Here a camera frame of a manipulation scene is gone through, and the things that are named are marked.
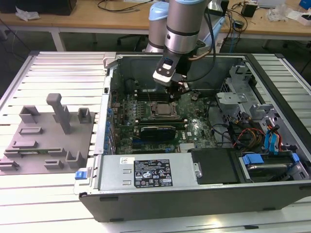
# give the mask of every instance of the floor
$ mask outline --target floor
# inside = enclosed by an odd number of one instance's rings
[[[52,37],[45,32],[18,32],[17,35],[31,50],[56,51]],[[138,37],[122,40],[117,45],[118,34],[98,34],[98,43],[94,44],[89,33],[62,33],[67,51],[133,51]],[[306,48],[307,41],[279,41],[272,40],[266,49],[262,48],[263,40],[241,39],[233,52],[237,53],[281,53],[300,72],[311,58],[311,50]],[[230,42],[224,45],[221,52],[229,52]],[[138,50],[147,45],[143,41]],[[12,33],[8,34],[6,41],[0,43],[0,97],[3,95],[14,76],[23,64],[22,58],[26,58],[28,50]],[[311,83],[311,64],[309,64],[302,76]]]

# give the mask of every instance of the motherboard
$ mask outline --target motherboard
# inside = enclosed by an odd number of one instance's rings
[[[178,153],[216,147],[207,118],[209,98],[182,95],[175,102],[111,96],[116,154]]]

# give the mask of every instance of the power supply label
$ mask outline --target power supply label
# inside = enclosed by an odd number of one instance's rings
[[[136,188],[173,186],[170,160],[134,161],[134,186]]]

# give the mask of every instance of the robotic arm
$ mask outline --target robotic arm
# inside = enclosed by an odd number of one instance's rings
[[[198,47],[197,42],[203,16],[207,20],[204,13],[209,3],[210,0],[170,0],[167,21],[165,15],[167,3],[158,2],[158,5],[151,8],[149,16],[150,43],[146,51],[161,51],[163,49],[163,56],[157,64],[153,78],[157,83],[166,87],[170,93],[171,101],[190,91],[186,82],[187,73],[191,63],[197,60],[193,58],[193,55]]]

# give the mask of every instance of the slotted aluminum platform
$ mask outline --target slotted aluminum platform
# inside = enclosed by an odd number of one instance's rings
[[[50,92],[61,93],[70,111],[87,106],[98,119],[103,57],[103,52],[30,56],[0,101],[0,155],[18,127],[22,106],[35,104],[39,111],[49,112],[44,100]],[[89,165],[93,164],[96,130],[95,124]],[[311,198],[279,211],[99,223],[74,194],[74,182],[72,173],[0,176],[0,232],[306,233],[311,229]],[[246,230],[246,225],[259,229]]]
[[[277,58],[274,54],[254,54],[254,57],[311,133],[311,89],[308,83],[284,58]],[[259,83],[256,88],[263,100],[271,103]]]

